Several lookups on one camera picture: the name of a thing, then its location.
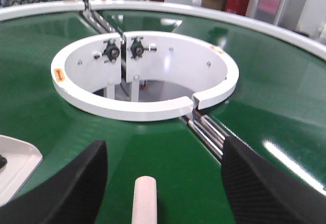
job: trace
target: green conveyor belt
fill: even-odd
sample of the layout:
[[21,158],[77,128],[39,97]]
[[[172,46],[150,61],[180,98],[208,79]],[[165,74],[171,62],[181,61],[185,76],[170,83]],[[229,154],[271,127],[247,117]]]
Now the green conveyor belt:
[[[323,60],[218,21],[146,11],[101,13],[123,31],[175,32],[223,45],[239,66],[239,82],[227,101],[204,112],[277,166],[289,171],[263,142],[273,142],[326,184]],[[109,179],[97,223],[130,223],[133,183],[141,175],[157,179],[159,224],[234,223],[220,165],[179,119],[133,123],[101,118],[71,106],[55,91],[50,75],[54,55],[95,34],[77,13],[0,22],[0,134],[34,144],[44,157],[20,194],[55,174],[93,140],[104,139]]]

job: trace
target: white circular frame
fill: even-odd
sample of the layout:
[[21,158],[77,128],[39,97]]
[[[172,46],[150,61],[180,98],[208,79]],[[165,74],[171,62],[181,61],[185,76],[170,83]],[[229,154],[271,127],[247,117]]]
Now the white circular frame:
[[[206,63],[204,66],[202,64],[201,67],[203,68],[195,68],[191,72],[187,72],[186,76],[195,76],[196,72],[199,71],[199,73],[202,73],[202,76],[200,76],[201,74],[196,75],[197,79],[193,81],[192,85],[196,87],[203,86],[206,87],[206,89],[202,91],[201,88],[197,88],[197,90],[200,91],[193,93],[191,99],[186,96],[182,96],[175,99],[157,102],[131,102],[97,96],[92,93],[94,91],[91,91],[90,89],[87,91],[87,89],[80,87],[78,84],[84,83],[81,81],[83,77],[81,75],[74,75],[74,73],[78,72],[78,66],[76,65],[77,61],[83,57],[90,56],[95,51],[99,51],[101,48],[100,46],[103,45],[103,42],[107,41],[108,39],[116,39],[116,41],[118,41],[120,37],[119,34],[112,33],[91,36],[78,40],[64,47],[57,53],[51,64],[52,81],[57,92],[72,105],[91,114],[126,121],[158,121],[187,115],[196,107],[202,109],[214,106],[229,97],[235,89],[239,77],[239,69],[235,61],[219,47],[196,38],[173,33],[137,31],[125,32],[124,36],[126,37],[127,46],[128,43],[129,45],[132,43],[132,37],[144,36],[144,40],[149,39],[150,43],[151,40],[155,39],[158,44],[158,49],[162,49],[164,43],[168,43],[168,47],[172,42],[174,45],[179,46],[181,50],[186,50],[187,47],[192,45],[193,47],[191,49],[196,48],[200,50],[201,53],[205,53],[211,60],[209,67],[207,67]],[[148,76],[152,76],[153,74],[150,69],[148,69],[148,66],[150,63],[149,61],[151,61],[153,58],[150,57],[147,58],[147,60],[146,58],[142,58],[139,61],[135,61],[130,57],[129,52],[127,51],[126,58],[127,77],[134,77],[134,70],[138,70],[137,75],[139,74],[140,78],[144,77],[144,79],[148,79]],[[192,57],[195,55],[191,55],[191,53],[189,54],[188,52],[184,53],[184,60],[182,60],[179,55],[177,60],[174,59],[174,61],[172,61],[172,63],[177,61],[178,64],[176,69],[180,72],[182,72],[183,66],[185,69],[187,68],[187,65],[196,67],[197,63],[199,62],[198,60],[200,55],[197,55],[198,57]],[[160,54],[161,57],[160,59],[155,59],[164,62],[164,52],[159,53],[158,51],[157,54]],[[93,66],[91,69],[94,71],[94,63],[97,61],[93,60],[91,57],[88,57],[86,60],[87,63],[85,66],[87,69],[90,69],[90,66]],[[121,70],[121,60],[117,60],[114,65],[100,65],[102,64],[97,62],[96,66],[98,68],[95,68],[97,72],[101,72],[101,69],[111,67],[111,71],[109,69],[107,70],[107,74],[109,76],[115,76],[115,73]],[[57,71],[60,72],[60,79],[58,79]],[[84,76],[86,79],[92,75],[96,76],[94,73],[87,74],[88,75]],[[208,75],[213,77],[212,81],[207,82],[205,80]],[[178,76],[172,76],[169,79],[169,81],[172,83],[183,82],[182,77]],[[102,82],[101,85],[98,85],[97,88],[93,89],[101,89],[107,83],[117,85],[119,82],[121,82],[121,79],[119,80],[118,77],[111,80],[110,77],[108,77],[108,80],[105,80],[104,83]]]

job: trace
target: orange label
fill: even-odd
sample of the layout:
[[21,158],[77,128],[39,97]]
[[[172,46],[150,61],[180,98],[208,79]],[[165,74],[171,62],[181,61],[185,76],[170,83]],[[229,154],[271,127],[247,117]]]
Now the orange label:
[[65,80],[65,75],[63,74],[62,69],[55,69],[55,74],[57,82]]
[[220,54],[225,54],[225,52],[217,46],[211,45],[210,48],[213,49],[215,52],[218,52]]

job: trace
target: metal support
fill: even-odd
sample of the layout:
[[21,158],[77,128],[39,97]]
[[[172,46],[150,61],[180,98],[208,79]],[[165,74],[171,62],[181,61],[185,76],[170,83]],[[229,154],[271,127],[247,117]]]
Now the metal support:
[[207,115],[201,115],[197,110],[193,110],[192,115],[180,118],[187,127],[201,140],[204,146],[222,162],[223,143],[228,136],[215,121]]
[[115,99],[115,85],[108,83],[106,88],[104,88],[103,96],[105,98]]
[[134,81],[130,84],[129,87],[129,96],[131,102],[138,102],[139,100],[139,77],[134,78]]

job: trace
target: white plastic part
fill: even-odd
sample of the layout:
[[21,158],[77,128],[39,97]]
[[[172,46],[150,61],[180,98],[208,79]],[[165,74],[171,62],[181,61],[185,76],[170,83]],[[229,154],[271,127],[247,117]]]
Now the white plastic part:
[[17,5],[0,9],[0,21],[14,19],[30,15],[65,12],[83,11],[85,4],[82,0],[57,1],[47,3],[34,3]]
[[134,184],[131,224],[157,224],[156,180],[142,176]]
[[[133,38],[141,36],[146,50],[135,59]],[[53,59],[51,73],[58,93],[72,105],[89,113],[118,120],[157,121],[180,117],[193,108],[213,106],[234,91],[239,70],[220,48],[188,36],[163,32],[125,32],[126,82],[130,101],[114,100],[113,85],[121,83],[121,58],[106,62],[104,41],[113,39],[120,48],[117,33],[76,41]],[[159,80],[181,85],[195,92],[193,98],[181,96],[156,102],[138,102],[140,80]],[[94,95],[105,88],[105,97]]]
[[[125,32],[126,81],[161,80],[188,88],[193,107],[203,109],[228,98],[235,89],[239,69],[234,60],[219,47],[202,40],[174,33]],[[135,37],[143,37],[144,47],[155,44],[157,51],[145,51],[133,59],[130,47]]]
[[42,154],[32,144],[0,135],[0,154],[7,164],[0,169],[0,206],[21,189],[42,161]]

